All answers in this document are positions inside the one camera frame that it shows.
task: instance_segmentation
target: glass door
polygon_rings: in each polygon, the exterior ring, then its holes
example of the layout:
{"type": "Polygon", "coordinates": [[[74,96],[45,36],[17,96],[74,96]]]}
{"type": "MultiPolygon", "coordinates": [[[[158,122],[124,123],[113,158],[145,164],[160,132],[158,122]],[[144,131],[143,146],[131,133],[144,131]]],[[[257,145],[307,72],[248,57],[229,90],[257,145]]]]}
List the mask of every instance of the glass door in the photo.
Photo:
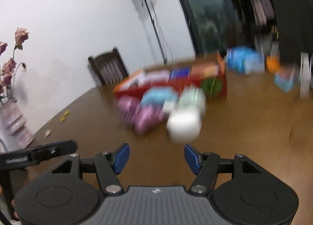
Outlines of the glass door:
{"type": "Polygon", "coordinates": [[[227,50],[227,29],[234,21],[230,0],[180,0],[195,50],[207,53],[227,50]]]}

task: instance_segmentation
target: wooden table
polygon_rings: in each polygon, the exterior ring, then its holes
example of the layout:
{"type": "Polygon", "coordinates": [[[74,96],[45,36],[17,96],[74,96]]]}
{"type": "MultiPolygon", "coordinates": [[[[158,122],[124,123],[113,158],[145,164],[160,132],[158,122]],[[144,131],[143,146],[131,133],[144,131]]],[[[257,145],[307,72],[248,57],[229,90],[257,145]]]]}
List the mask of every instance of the wooden table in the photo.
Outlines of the wooden table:
{"type": "MultiPolygon", "coordinates": [[[[298,194],[300,206],[293,225],[311,225],[313,219],[313,101],[299,100],[299,91],[285,94],[273,84],[273,76],[238,76],[227,73],[228,97],[211,101],[194,146],[222,158],[243,153],[298,194]]],[[[143,137],[127,129],[118,118],[111,86],[94,88],[70,104],[63,123],[60,112],[51,125],[40,129],[32,145],[75,139],[77,153],[93,157],[113,151],[123,142],[130,145],[130,158],[119,179],[128,185],[185,185],[195,176],[184,161],[183,145],[170,142],[165,123],[143,137]],[[46,129],[52,132],[44,138],[46,129]]],[[[59,158],[30,168],[35,177],[59,158]]],[[[84,179],[96,186],[93,175],[84,179]]],[[[220,175],[217,185],[229,180],[220,175]]]]}

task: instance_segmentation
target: cable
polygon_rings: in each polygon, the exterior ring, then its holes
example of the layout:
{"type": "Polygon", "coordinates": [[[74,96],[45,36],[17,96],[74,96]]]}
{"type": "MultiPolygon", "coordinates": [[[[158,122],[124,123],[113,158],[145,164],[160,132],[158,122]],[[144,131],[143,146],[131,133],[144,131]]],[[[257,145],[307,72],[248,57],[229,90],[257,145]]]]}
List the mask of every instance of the cable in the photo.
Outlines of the cable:
{"type": "Polygon", "coordinates": [[[157,39],[158,44],[159,44],[159,47],[160,47],[161,55],[162,55],[162,58],[163,58],[163,64],[164,64],[164,65],[167,65],[167,63],[168,63],[168,61],[167,61],[168,58],[167,58],[167,56],[165,56],[164,49],[163,49],[163,45],[162,45],[162,43],[161,43],[160,36],[159,36],[159,34],[158,34],[158,31],[157,31],[157,27],[156,27],[154,18],[152,17],[152,14],[151,14],[151,11],[150,11],[150,7],[149,7],[149,5],[148,5],[147,0],[144,0],[144,1],[145,1],[147,10],[148,10],[149,16],[150,16],[151,23],[152,23],[152,25],[153,25],[154,32],[155,32],[155,34],[156,34],[156,39],[157,39]]]}
{"type": "MultiPolygon", "coordinates": [[[[154,5],[153,5],[153,3],[152,3],[152,0],[150,0],[150,3],[151,3],[151,5],[152,5],[153,11],[154,11],[154,16],[155,16],[153,22],[156,24],[156,27],[157,27],[157,29],[158,29],[158,31],[159,31],[159,32],[158,32],[158,35],[159,35],[159,37],[160,37],[160,40],[161,40],[161,42],[163,43],[163,46],[166,48],[166,44],[165,44],[165,42],[164,42],[164,36],[162,36],[162,34],[161,34],[160,25],[159,25],[159,22],[158,22],[158,19],[157,19],[157,16],[156,16],[156,12],[155,12],[154,5]]],[[[167,50],[165,50],[164,53],[165,53],[165,55],[166,55],[166,58],[168,59],[167,50]]]]}
{"type": "Polygon", "coordinates": [[[166,38],[165,38],[165,35],[164,35],[164,33],[163,33],[163,30],[162,30],[162,28],[161,28],[161,26],[160,26],[160,24],[159,24],[159,19],[158,19],[158,17],[157,17],[156,12],[155,12],[154,5],[153,5],[152,0],[150,0],[150,3],[151,3],[151,5],[152,5],[153,11],[154,11],[156,26],[157,26],[158,29],[159,29],[160,37],[161,37],[162,42],[164,43],[165,47],[167,47],[167,49],[170,51],[171,58],[172,58],[172,63],[173,63],[173,61],[174,61],[173,51],[172,51],[172,49],[170,48],[170,45],[168,44],[168,42],[167,42],[167,40],[166,40],[166,38]]]}

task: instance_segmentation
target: white wall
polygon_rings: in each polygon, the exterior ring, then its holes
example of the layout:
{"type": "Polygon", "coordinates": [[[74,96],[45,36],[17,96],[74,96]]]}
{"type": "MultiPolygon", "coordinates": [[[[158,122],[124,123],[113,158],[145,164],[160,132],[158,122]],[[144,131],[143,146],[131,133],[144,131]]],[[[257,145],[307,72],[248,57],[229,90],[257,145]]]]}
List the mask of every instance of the white wall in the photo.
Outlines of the white wall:
{"type": "MultiPolygon", "coordinates": [[[[16,51],[27,64],[18,74],[15,94],[36,132],[59,111],[94,87],[87,70],[89,55],[117,46],[126,68],[162,62],[157,40],[141,0],[0,0],[0,41],[14,46],[17,27],[27,28],[29,40],[16,51]]],[[[174,59],[193,57],[194,49],[179,0],[153,0],[174,59]]]]}

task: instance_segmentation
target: chair back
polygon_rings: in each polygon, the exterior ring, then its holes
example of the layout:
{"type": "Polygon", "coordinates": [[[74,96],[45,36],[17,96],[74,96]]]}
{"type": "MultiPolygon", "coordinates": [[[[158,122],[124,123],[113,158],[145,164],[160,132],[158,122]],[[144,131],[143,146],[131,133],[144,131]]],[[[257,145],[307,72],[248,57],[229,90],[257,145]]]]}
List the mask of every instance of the chair back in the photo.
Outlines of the chair back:
{"type": "Polygon", "coordinates": [[[116,47],[112,52],[96,57],[90,56],[88,61],[102,85],[119,82],[128,77],[128,72],[116,47]]]}

